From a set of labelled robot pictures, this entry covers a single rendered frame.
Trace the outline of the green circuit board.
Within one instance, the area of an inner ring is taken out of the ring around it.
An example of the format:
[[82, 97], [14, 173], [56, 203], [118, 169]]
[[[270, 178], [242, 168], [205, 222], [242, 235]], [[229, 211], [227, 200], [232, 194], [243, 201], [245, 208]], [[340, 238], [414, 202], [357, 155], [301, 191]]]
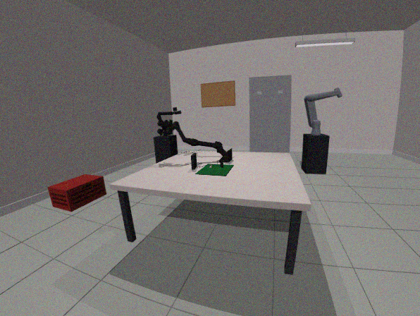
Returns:
[[226, 176], [228, 172], [233, 168], [234, 165], [224, 164], [223, 167], [220, 167], [220, 164], [217, 165], [206, 165], [200, 169], [196, 174], [201, 175], [212, 175], [212, 176]]

